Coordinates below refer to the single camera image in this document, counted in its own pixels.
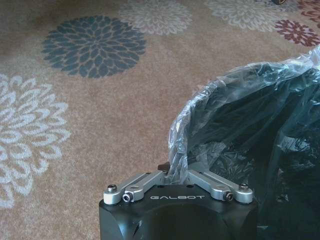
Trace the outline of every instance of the patterned carpet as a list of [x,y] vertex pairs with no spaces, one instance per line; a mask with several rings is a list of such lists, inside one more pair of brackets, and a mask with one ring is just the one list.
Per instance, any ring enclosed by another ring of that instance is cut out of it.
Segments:
[[320,1],[1,0],[0,240],[99,239],[192,94],[320,44]]

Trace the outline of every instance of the plastic wrap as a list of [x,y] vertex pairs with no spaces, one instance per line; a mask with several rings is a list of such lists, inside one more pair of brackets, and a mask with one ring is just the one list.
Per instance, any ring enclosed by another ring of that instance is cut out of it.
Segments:
[[320,47],[235,68],[189,100],[169,133],[168,182],[198,163],[248,183],[260,239],[320,239]]

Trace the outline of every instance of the silver metal bracket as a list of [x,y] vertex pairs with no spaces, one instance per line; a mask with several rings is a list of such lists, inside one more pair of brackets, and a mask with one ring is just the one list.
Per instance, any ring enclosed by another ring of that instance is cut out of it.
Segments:
[[[166,174],[161,171],[153,173],[140,173],[119,186],[109,185],[103,193],[103,201],[107,205],[114,205],[121,201],[134,203],[144,198],[145,192],[155,185],[163,185]],[[188,177],[184,182],[186,185],[198,185],[210,193],[211,197],[220,201],[232,201],[235,199],[242,204],[253,201],[253,191],[246,184],[236,184],[213,172],[200,173],[188,170]]]
[[163,185],[165,182],[165,173],[155,171],[153,173],[137,174],[121,185],[114,192],[110,192],[109,187],[103,193],[103,201],[105,204],[114,205],[123,199],[126,203],[133,203],[141,200],[154,185]]

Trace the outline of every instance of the screw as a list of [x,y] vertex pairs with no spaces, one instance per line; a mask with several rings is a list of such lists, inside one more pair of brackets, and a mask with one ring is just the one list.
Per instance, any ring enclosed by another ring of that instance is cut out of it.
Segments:
[[114,193],[117,191],[117,185],[111,184],[108,186],[108,193]]
[[122,199],[126,203],[129,203],[132,199],[134,199],[134,196],[132,195],[131,192],[128,192],[128,193],[123,194]]
[[241,190],[241,191],[248,191],[248,189],[249,189],[248,184],[241,183],[241,184],[239,185],[239,190]]
[[234,199],[234,195],[232,194],[232,192],[227,192],[224,196],[224,199],[228,202],[231,202]]

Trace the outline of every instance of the red flower pattern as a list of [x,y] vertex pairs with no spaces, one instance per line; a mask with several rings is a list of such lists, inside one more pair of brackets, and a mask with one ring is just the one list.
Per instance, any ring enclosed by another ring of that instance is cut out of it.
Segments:
[[306,25],[301,25],[296,21],[277,21],[275,28],[279,34],[284,35],[284,38],[292,43],[301,44],[306,47],[320,44],[320,38],[314,33],[313,29]]
[[320,1],[319,0],[299,0],[299,9],[305,10],[301,12],[301,15],[309,17],[311,21],[317,23],[317,27],[320,29]]

